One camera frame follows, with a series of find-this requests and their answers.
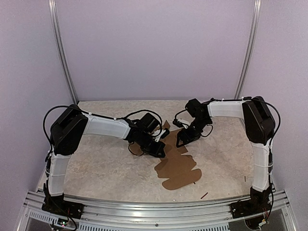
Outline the robot arm white sleeve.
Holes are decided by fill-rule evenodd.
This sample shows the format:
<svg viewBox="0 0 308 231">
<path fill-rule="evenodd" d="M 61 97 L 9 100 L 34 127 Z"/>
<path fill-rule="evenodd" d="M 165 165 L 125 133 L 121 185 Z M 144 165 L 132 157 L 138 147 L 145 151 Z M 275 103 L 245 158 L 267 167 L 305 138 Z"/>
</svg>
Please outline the robot arm white sleeve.
<svg viewBox="0 0 308 231">
<path fill-rule="evenodd" d="M 240 100 L 210 99 L 203 103 L 192 99 L 185 105 L 186 111 L 194 118 L 189 126 L 195 127 L 201 134 L 205 126 L 212 124 L 214 117 L 232 117 L 244 121 L 246 136 L 254 155 L 254 179 L 250 197 L 255 204 L 268 201 L 271 193 L 268 167 L 272 165 L 271 146 L 277 127 L 270 107 L 271 104 L 261 96 L 243 97 Z"/>
<path fill-rule="evenodd" d="M 161 116 L 147 109 L 143 110 L 145 115 L 141 119 L 130 120 L 128 115 L 117 118 L 86 112 L 76 104 L 64 105 L 62 108 L 63 113 L 46 135 L 50 150 L 46 157 L 45 187 L 51 197 L 63 195 L 69 159 L 84 135 L 114 137 L 137 144 L 141 149 L 155 141 L 152 134 L 156 130 L 163 130 Z"/>
</svg>

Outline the brown cardboard box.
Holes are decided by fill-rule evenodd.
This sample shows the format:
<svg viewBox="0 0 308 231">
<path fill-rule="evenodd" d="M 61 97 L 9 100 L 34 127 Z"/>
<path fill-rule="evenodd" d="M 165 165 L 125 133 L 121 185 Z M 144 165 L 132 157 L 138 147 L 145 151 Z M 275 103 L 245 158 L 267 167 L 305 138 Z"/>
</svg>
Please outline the brown cardboard box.
<svg viewBox="0 0 308 231">
<path fill-rule="evenodd" d="M 157 177 L 163 179 L 162 186 L 167 190 L 176 190 L 197 182 L 202 171 L 196 168 L 197 163 L 193 157 L 187 154 L 185 146 L 176 147 L 177 134 L 180 130 L 172 130 L 170 134 L 162 139 L 166 145 L 164 148 L 165 158 L 154 167 Z"/>
</svg>

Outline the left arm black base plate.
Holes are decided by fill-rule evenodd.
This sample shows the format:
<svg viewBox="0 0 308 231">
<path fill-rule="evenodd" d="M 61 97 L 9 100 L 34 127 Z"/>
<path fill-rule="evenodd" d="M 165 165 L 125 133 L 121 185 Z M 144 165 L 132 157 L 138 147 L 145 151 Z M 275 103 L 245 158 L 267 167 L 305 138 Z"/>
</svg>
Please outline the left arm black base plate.
<svg viewBox="0 0 308 231">
<path fill-rule="evenodd" d="M 84 205 L 66 201 L 64 200 L 64 195 L 56 197 L 45 196 L 42 210 L 68 218 L 81 219 Z"/>
</svg>

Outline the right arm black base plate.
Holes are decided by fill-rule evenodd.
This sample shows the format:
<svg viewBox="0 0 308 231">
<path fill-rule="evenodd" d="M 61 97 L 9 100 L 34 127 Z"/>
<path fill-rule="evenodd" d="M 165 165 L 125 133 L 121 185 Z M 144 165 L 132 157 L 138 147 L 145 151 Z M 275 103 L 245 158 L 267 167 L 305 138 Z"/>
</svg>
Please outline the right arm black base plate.
<svg viewBox="0 0 308 231">
<path fill-rule="evenodd" d="M 270 211 L 271 203 L 269 201 L 265 201 L 262 204 L 255 204 L 253 203 L 252 199 L 245 201 L 239 200 L 237 202 L 231 203 L 230 209 L 232 218 L 242 218 L 265 211 Z"/>
</svg>

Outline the left robot arm white sleeve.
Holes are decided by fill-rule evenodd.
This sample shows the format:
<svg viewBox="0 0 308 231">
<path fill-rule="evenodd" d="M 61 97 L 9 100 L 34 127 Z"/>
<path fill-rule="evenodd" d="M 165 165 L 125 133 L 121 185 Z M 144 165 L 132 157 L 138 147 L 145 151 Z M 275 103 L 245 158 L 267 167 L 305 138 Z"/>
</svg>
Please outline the left robot arm white sleeve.
<svg viewBox="0 0 308 231">
<path fill-rule="evenodd" d="M 156 130 L 163 130 L 161 116 L 147 109 L 143 110 L 145 115 L 141 119 L 130 120 L 128 115 L 117 118 L 86 112 L 76 104 L 64 105 L 62 108 L 63 113 L 46 135 L 50 150 L 46 157 L 45 187 L 51 197 L 63 195 L 69 159 L 84 135 L 114 137 L 137 144 L 141 149 L 155 141 L 152 134 Z"/>
</svg>

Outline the right robot arm white sleeve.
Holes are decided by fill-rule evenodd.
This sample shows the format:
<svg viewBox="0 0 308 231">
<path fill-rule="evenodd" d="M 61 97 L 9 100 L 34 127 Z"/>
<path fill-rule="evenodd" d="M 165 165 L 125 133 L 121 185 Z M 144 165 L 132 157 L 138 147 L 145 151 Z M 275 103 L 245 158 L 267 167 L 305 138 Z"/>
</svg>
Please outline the right robot arm white sleeve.
<svg viewBox="0 0 308 231">
<path fill-rule="evenodd" d="M 186 111 L 194 118 L 189 126 L 195 127 L 201 134 L 205 126 L 212 124 L 214 117 L 232 117 L 244 121 L 246 136 L 254 155 L 254 179 L 250 197 L 255 204 L 268 201 L 271 193 L 268 167 L 272 165 L 271 146 L 277 127 L 270 107 L 271 104 L 261 96 L 243 97 L 240 100 L 210 99 L 203 103 L 192 99 L 185 105 Z"/>
</svg>

